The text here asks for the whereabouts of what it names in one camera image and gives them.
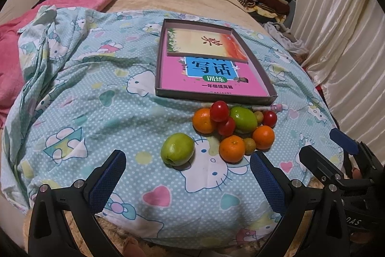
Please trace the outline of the orange tangerine front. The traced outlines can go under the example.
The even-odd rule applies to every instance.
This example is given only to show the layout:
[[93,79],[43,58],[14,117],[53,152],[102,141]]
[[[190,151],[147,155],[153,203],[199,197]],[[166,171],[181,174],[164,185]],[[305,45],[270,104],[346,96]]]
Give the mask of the orange tangerine front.
[[218,147],[218,152],[225,162],[236,164],[242,160],[245,155],[244,140],[236,135],[223,139]]

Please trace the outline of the small brown longan front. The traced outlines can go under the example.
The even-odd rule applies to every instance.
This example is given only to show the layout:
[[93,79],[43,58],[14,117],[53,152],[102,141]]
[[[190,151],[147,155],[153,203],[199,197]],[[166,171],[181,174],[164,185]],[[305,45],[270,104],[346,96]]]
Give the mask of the small brown longan front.
[[244,138],[245,155],[251,155],[256,149],[256,143],[252,138]]

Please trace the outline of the pink Chinese workbook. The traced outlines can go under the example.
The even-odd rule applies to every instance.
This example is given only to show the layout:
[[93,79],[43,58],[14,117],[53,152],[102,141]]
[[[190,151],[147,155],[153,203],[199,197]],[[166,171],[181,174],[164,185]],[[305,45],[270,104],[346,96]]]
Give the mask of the pink Chinese workbook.
[[164,57],[160,68],[160,88],[249,97],[269,95],[251,63],[204,57]]

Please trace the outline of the large green jujube fruit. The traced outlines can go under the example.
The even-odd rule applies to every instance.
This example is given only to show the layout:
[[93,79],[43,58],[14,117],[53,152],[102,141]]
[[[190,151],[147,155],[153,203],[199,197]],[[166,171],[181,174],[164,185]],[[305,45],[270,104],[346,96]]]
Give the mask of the large green jujube fruit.
[[248,108],[234,106],[230,109],[230,117],[235,121],[238,133],[246,134],[253,132],[258,126],[256,116]]

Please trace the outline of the orange tangerine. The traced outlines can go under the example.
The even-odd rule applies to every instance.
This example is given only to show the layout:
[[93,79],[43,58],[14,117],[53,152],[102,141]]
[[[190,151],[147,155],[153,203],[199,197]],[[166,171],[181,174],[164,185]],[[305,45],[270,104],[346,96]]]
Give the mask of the orange tangerine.
[[275,133],[270,126],[261,125],[255,129],[252,135],[256,148],[259,150],[268,150],[275,141]]
[[201,134],[212,134],[217,128],[216,122],[211,119],[208,108],[201,108],[194,113],[192,125]]
[[236,135],[223,139],[218,147],[218,152],[225,162],[236,164],[242,160],[245,155],[244,140]]

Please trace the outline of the small brown longan back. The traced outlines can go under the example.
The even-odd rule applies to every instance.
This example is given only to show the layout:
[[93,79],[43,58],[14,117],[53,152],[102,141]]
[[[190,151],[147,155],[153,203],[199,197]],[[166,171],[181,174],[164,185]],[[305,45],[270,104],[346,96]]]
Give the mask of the small brown longan back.
[[262,125],[264,120],[264,114],[261,111],[255,111],[254,115],[257,119],[258,125]]

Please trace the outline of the pink blanket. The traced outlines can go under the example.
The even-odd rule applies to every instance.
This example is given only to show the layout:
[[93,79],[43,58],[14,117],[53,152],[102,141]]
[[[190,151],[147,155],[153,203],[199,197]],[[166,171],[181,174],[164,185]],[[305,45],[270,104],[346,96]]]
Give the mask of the pink blanket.
[[85,7],[101,11],[112,0],[46,0],[22,16],[1,25],[1,127],[24,85],[19,64],[19,29],[31,22],[41,6]]

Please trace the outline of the small green apple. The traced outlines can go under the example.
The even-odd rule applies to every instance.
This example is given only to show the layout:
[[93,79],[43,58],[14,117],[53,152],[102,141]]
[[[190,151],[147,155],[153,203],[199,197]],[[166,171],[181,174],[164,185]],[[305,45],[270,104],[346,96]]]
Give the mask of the small green apple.
[[194,154],[194,140],[184,134],[175,133],[169,136],[160,151],[160,157],[169,166],[182,166]]

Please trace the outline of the red tomato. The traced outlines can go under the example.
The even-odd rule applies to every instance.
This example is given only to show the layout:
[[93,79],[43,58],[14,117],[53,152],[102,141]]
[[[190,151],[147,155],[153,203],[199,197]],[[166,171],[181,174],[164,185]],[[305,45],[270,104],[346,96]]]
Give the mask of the red tomato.
[[263,125],[267,125],[270,128],[273,128],[277,123],[277,114],[271,110],[265,111],[263,113]]
[[226,102],[218,100],[211,105],[210,117],[214,122],[222,123],[228,120],[230,110]]
[[221,136],[229,137],[236,129],[236,123],[232,117],[229,117],[226,121],[220,122],[217,125],[217,132]]

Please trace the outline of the small brown longan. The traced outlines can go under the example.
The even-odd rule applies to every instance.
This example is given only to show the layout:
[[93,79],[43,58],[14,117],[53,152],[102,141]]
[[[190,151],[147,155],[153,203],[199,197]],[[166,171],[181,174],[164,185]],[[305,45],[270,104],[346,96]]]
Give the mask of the small brown longan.
[[264,120],[264,114],[261,111],[255,111],[254,115],[257,119],[258,125],[262,125]]
[[251,155],[256,149],[256,143],[252,138],[244,138],[245,155]]

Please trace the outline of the white crumpled garment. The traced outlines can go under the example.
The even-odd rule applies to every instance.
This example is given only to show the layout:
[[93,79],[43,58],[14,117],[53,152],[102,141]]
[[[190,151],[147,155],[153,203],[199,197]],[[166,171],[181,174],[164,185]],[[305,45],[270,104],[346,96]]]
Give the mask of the white crumpled garment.
[[308,55],[309,50],[305,47],[303,41],[297,39],[284,24],[268,22],[264,23],[263,28],[289,53]]

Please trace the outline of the grey cardboard box tray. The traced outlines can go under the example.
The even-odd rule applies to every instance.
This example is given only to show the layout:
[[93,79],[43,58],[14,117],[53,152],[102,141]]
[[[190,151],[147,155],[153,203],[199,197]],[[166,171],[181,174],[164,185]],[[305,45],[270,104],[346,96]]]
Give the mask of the grey cardboard box tray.
[[255,54],[229,27],[165,19],[157,62],[159,97],[262,106],[277,98]]

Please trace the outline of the cream satin curtain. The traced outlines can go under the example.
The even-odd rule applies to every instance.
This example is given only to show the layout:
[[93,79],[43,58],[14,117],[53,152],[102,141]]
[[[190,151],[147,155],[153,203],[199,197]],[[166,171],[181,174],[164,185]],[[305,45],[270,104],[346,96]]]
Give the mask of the cream satin curtain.
[[384,160],[384,12],[377,0],[297,0],[292,30],[340,129]]

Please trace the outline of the beige bed sheet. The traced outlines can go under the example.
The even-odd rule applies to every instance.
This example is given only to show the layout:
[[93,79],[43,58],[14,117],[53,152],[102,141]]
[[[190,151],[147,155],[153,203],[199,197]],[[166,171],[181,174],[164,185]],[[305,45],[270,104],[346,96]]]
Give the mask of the beige bed sheet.
[[103,11],[166,10],[222,20],[261,34],[267,31],[255,21],[237,0],[113,0]]

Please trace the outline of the red tomato top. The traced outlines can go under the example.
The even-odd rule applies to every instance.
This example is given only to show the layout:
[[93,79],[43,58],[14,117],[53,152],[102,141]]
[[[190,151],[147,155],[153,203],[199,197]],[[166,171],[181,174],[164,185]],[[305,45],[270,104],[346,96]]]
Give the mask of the red tomato top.
[[210,117],[214,122],[222,123],[228,120],[230,110],[226,102],[218,100],[211,105]]

